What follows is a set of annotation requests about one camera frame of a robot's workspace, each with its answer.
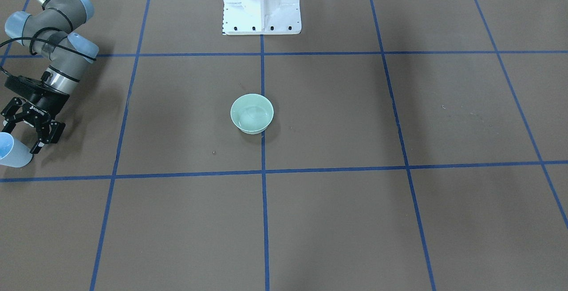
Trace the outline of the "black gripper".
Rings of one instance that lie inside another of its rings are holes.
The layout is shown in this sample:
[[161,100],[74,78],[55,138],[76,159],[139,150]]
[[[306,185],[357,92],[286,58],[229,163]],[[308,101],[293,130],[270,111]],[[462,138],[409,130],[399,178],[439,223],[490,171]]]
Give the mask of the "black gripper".
[[12,133],[17,123],[25,122],[35,128],[37,141],[30,149],[38,154],[47,144],[56,144],[66,127],[56,117],[69,100],[70,95],[59,91],[24,92],[20,97],[12,98],[1,111],[3,133]]

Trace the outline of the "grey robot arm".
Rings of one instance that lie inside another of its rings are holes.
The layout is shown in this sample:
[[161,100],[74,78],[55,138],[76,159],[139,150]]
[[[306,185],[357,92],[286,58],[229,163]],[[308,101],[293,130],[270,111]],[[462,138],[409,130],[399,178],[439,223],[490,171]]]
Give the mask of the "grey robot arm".
[[41,12],[11,14],[4,30],[9,42],[27,47],[32,56],[49,60],[40,78],[7,73],[4,86],[15,93],[1,111],[4,133],[12,133],[24,122],[36,131],[37,140],[30,153],[36,155],[47,144],[59,141],[65,124],[57,121],[71,93],[79,85],[88,67],[95,63],[97,44],[76,32],[94,15],[90,0],[37,0]]

